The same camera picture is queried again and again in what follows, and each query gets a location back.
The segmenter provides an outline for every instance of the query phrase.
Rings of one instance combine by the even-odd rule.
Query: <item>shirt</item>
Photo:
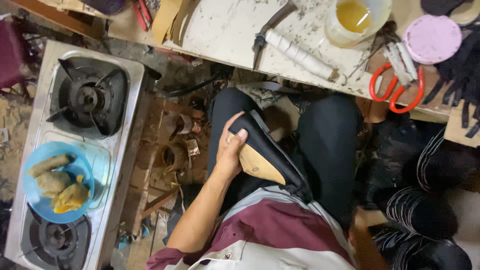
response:
[[[147,270],[353,270],[340,225],[315,201],[278,186],[257,189],[224,217],[205,252],[165,248]]]

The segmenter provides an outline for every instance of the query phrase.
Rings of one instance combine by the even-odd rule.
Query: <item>yellow glue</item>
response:
[[[346,1],[336,6],[339,22],[350,32],[362,33],[372,24],[369,9],[359,1]]]

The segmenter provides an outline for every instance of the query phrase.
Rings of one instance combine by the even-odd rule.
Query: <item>white handle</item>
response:
[[[265,35],[265,40],[271,46],[275,47],[289,59],[300,65],[305,70],[315,74],[325,80],[331,79],[336,70],[325,64],[320,59],[299,48],[291,40],[286,39],[281,34],[269,29]]]

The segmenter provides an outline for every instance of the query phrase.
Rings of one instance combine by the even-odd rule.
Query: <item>glue container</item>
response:
[[[377,33],[392,12],[393,0],[335,0],[325,33],[333,45],[349,48]]]

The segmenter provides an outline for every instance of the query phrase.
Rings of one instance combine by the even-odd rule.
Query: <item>bowl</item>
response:
[[[77,175],[83,175],[84,178],[82,184],[90,190],[90,197],[84,202],[82,207],[77,210],[57,214],[53,212],[53,207],[50,206],[51,199],[42,195],[44,190],[41,190],[38,187],[36,179],[26,174],[26,172],[35,164],[61,154],[71,155],[75,157],[75,160],[64,167],[55,169],[54,171],[66,172],[70,176],[72,184],[76,183],[75,177]],[[47,142],[37,147],[28,157],[22,181],[25,197],[33,210],[40,217],[52,223],[65,224],[80,218],[87,211],[94,195],[95,181],[92,167],[88,163],[88,160],[78,148],[63,142]]]

